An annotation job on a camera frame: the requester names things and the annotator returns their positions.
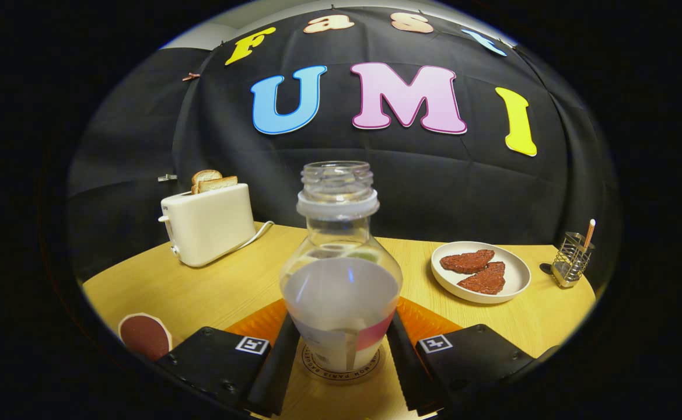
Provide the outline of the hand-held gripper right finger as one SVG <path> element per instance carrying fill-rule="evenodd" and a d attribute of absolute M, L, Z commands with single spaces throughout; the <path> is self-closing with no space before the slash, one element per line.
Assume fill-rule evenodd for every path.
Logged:
<path fill-rule="evenodd" d="M 450 408 L 460 396 L 509 384 L 537 364 L 491 327 L 463 328 L 403 297 L 387 340 L 405 404 L 418 415 Z"/>

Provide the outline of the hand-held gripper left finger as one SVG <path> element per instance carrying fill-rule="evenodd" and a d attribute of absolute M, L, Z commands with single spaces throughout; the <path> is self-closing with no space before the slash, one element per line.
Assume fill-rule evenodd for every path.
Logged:
<path fill-rule="evenodd" d="M 227 407 L 271 417 L 281 415 L 299 340 L 279 299 L 225 330 L 200 328 L 156 364 Z"/>

